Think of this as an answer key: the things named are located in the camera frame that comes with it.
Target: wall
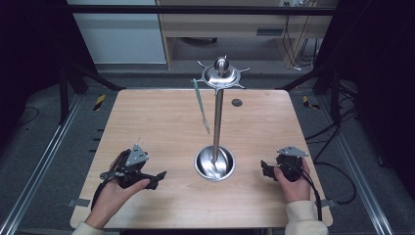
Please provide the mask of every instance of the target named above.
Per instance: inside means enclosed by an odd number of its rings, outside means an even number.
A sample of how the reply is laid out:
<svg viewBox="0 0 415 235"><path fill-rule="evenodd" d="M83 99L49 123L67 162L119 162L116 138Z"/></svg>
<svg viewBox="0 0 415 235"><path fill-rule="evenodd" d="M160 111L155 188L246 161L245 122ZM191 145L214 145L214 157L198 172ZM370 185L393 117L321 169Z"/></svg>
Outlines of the wall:
<svg viewBox="0 0 415 235"><path fill-rule="evenodd" d="M155 5L154 0L68 0L70 5ZM165 64L155 14L74 14L95 64Z"/></svg>

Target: round metal base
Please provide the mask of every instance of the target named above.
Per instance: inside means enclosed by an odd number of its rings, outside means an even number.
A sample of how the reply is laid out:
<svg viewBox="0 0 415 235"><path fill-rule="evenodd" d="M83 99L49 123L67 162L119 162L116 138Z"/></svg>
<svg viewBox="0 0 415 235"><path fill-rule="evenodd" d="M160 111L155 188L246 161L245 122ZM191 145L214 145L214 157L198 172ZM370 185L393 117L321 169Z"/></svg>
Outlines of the round metal base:
<svg viewBox="0 0 415 235"><path fill-rule="evenodd" d="M235 157L226 148L219 146L216 163L213 162L213 146L201 149L195 157L195 169L199 175L210 181L220 181L235 170Z"/></svg>

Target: human hand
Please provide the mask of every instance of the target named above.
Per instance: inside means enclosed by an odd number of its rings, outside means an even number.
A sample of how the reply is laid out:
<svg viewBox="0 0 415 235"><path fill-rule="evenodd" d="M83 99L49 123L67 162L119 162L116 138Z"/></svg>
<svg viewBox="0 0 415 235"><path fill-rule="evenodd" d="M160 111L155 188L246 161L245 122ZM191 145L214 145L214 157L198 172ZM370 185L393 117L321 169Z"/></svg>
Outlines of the human hand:
<svg viewBox="0 0 415 235"><path fill-rule="evenodd" d="M143 179L128 188L121 188L116 180L110 180L101 191L94 208L85 223L102 230L110 219L119 211L124 203L134 194L144 189L150 179Z"/></svg>
<svg viewBox="0 0 415 235"><path fill-rule="evenodd" d="M310 169L308 168L305 158L302 158L302 169L307 174L310 173ZM303 177L295 182L291 182L284 176L283 171L277 166L274 167L274 173L275 177L280 182L284 198L288 204L296 201L310 200L310 185Z"/></svg>

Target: handheld controller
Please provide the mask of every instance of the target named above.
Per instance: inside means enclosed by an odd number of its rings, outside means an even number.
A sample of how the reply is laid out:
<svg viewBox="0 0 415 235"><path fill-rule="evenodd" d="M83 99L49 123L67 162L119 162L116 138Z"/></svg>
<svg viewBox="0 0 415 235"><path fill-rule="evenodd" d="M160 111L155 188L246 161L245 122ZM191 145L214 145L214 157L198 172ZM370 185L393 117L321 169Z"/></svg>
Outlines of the handheld controller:
<svg viewBox="0 0 415 235"><path fill-rule="evenodd" d="M98 186L92 200L91 210L97 201L101 191L110 180L116 180L119 187L128 188L142 179L150 179L150 183L145 189L156 190L159 181L163 180L167 171L163 171L156 176L141 172L149 156L144 152L138 144L135 144L131 150L122 151L115 159L111 169L100 174L100 178L104 181Z"/></svg>
<svg viewBox="0 0 415 235"><path fill-rule="evenodd" d="M284 176L291 182L299 180L302 173L301 157L306 157L308 154L294 146L279 149L277 152L280 153L280 155L276 158L277 166L283 171ZM277 181L274 173L274 166L268 165L264 161L261 161L260 164L263 175Z"/></svg>

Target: wooden tabletop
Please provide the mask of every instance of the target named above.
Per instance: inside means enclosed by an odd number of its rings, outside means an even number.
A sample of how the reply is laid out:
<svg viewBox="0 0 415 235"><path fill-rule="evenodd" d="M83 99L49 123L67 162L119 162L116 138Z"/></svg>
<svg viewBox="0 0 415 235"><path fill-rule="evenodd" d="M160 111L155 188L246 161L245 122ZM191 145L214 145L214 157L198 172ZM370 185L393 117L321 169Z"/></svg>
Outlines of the wooden tabletop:
<svg viewBox="0 0 415 235"><path fill-rule="evenodd" d="M109 228L266 228L287 223L278 182L262 175L260 160L275 165L277 149L294 145L308 152L289 94L282 90L224 91L220 145L235 156L232 175L218 182L195 170L198 151L213 143L215 96L201 89L210 127L207 133L193 89L122 90L89 170L80 199L92 200L120 152L135 143L150 159L142 172L167 171L157 190L134 195L107 224ZM232 105L233 99L243 102ZM324 199L311 158L310 176ZM90 208L76 207L70 225L84 221ZM323 221L331 225L329 209Z"/></svg>

